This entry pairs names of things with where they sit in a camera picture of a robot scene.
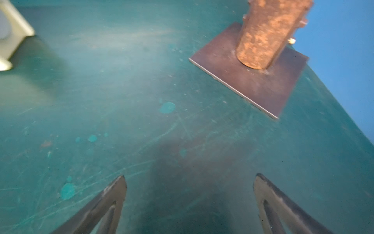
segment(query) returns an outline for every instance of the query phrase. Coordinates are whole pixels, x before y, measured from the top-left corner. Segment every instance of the rusty metal post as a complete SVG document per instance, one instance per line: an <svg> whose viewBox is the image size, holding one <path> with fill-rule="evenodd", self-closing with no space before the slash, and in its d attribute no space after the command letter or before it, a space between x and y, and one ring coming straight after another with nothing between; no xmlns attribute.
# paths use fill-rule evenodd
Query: rusty metal post
<svg viewBox="0 0 374 234"><path fill-rule="evenodd" d="M313 0L249 0L236 56L253 69L267 69L277 59L295 30L306 23Z"/></svg>

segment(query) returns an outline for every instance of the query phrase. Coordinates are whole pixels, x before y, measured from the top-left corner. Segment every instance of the white object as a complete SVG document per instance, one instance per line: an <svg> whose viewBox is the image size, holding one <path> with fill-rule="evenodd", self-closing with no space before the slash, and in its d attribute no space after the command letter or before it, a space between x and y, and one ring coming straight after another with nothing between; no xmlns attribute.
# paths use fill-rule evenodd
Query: white object
<svg viewBox="0 0 374 234"><path fill-rule="evenodd" d="M290 38L290 39L288 39L288 43L289 43L290 45L295 44L295 42L296 42L296 39L295 39L295 38Z"/></svg>
<svg viewBox="0 0 374 234"><path fill-rule="evenodd" d="M35 31L9 0L0 0L0 71L13 66L8 59L25 37Z"/></svg>

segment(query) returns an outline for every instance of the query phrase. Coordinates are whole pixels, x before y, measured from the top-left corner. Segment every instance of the metal base plate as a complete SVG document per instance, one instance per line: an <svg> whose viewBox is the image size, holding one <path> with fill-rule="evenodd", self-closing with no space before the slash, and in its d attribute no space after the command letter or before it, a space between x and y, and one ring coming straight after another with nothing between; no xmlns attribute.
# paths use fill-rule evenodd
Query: metal base plate
<svg viewBox="0 0 374 234"><path fill-rule="evenodd" d="M272 118L278 119L308 57L286 47L267 70L251 69L235 55L240 29L240 23L233 23L196 52L190 61Z"/></svg>

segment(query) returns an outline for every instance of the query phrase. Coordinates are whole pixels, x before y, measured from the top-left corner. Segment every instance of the paint spot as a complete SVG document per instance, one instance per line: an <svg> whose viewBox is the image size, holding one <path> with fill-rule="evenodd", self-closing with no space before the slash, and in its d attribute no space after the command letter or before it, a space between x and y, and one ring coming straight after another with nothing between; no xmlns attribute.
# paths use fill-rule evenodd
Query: paint spot
<svg viewBox="0 0 374 234"><path fill-rule="evenodd" d="M45 140L41 145L40 145L40 148L47 148L47 147L50 147L52 145L52 141L50 140Z"/></svg>
<svg viewBox="0 0 374 234"><path fill-rule="evenodd" d="M96 135L91 135L91 136L88 138L88 141L89 141L89 142L95 142L95 141L97 141L97 136L96 136Z"/></svg>
<svg viewBox="0 0 374 234"><path fill-rule="evenodd" d="M171 112L173 112L175 110L175 104L172 103L172 102L165 102L161 108L159 109L159 112L163 113L163 114L170 114Z"/></svg>
<svg viewBox="0 0 374 234"><path fill-rule="evenodd" d="M187 155L187 150L185 148L182 148L180 151L179 151L179 154L181 155L182 158L186 157Z"/></svg>
<svg viewBox="0 0 374 234"><path fill-rule="evenodd" d="M60 190L60 198L64 201L74 197L74 195L75 188L72 183L66 183Z"/></svg>

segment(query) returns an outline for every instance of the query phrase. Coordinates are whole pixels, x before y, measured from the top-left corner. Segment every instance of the teal surface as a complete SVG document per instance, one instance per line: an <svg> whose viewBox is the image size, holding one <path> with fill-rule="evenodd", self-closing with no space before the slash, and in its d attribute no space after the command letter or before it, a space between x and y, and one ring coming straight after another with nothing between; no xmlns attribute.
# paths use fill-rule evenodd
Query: teal surface
<svg viewBox="0 0 374 234"><path fill-rule="evenodd" d="M373 232L374 147L310 68L274 121L188 62L245 1L15 3L38 36L0 73L0 233L49 233L120 174L118 233L262 233L259 172Z"/></svg>

